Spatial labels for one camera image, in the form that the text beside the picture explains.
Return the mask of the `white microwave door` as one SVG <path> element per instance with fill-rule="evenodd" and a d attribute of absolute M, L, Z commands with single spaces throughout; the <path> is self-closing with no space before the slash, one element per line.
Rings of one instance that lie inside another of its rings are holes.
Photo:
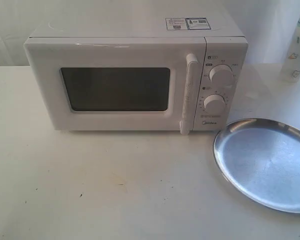
<path fill-rule="evenodd" d="M 203 37 L 31 37 L 24 48 L 57 130 L 194 127 Z"/>

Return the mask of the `white microwave oven body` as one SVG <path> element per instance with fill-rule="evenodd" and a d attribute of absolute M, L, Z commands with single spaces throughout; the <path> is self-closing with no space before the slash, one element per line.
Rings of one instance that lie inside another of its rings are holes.
<path fill-rule="evenodd" d="M 207 18 L 211 30 L 167 30 L 166 18 Z M 206 51 L 200 78 L 193 129 L 218 131 L 226 126 L 238 77 L 245 60 L 248 42 L 234 20 L 220 8 L 204 12 L 198 7 L 190 10 L 144 9 L 128 13 L 123 8 L 96 12 L 95 9 L 65 10 L 39 26 L 29 38 L 199 38 L 206 41 Z M 217 65 L 232 69 L 232 86 L 215 87 L 209 78 Z M 205 111 L 204 100 L 210 95 L 224 98 L 225 109 L 220 114 Z"/>

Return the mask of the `white warning label sticker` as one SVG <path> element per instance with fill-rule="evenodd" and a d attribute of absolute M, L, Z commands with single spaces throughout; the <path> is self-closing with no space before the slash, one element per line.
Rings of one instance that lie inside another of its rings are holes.
<path fill-rule="evenodd" d="M 172 17 L 166 18 L 165 23 L 168 31 L 211 30 L 206 17 Z"/>

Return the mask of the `lower white control knob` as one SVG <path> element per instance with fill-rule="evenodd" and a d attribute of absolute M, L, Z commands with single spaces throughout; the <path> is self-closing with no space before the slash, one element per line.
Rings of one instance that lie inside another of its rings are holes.
<path fill-rule="evenodd" d="M 205 111 L 211 115 L 221 114 L 226 107 L 224 98 L 219 94 L 207 96 L 203 101 L 203 105 Z"/>

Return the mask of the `white control knob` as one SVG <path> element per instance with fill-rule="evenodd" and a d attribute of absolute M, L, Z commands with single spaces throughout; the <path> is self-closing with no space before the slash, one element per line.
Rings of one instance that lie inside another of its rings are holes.
<path fill-rule="evenodd" d="M 211 115 L 221 114 L 226 107 L 224 98 L 219 94 L 207 96 L 203 101 L 203 105 L 205 111 Z"/>
<path fill-rule="evenodd" d="M 213 87 L 228 87 L 235 82 L 232 69 L 226 64 L 219 64 L 209 72 L 209 79 Z"/>

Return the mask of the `upper white control knob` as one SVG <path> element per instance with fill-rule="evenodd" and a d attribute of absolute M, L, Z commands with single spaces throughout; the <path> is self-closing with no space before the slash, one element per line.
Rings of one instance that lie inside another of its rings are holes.
<path fill-rule="evenodd" d="M 235 82 L 232 69 L 226 64 L 219 64 L 209 72 L 209 79 L 213 87 L 228 87 Z"/>

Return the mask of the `round steel tray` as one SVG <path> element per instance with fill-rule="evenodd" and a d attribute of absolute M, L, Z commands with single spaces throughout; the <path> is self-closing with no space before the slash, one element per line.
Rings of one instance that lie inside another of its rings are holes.
<path fill-rule="evenodd" d="M 300 130 L 288 124 L 246 118 L 218 132 L 215 162 L 224 178 L 265 207 L 300 214 Z"/>

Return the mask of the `white printed bottle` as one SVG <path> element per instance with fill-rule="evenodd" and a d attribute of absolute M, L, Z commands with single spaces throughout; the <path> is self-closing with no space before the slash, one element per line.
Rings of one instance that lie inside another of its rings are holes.
<path fill-rule="evenodd" d="M 280 79 L 286 82 L 300 79 L 300 16 L 280 71 Z"/>

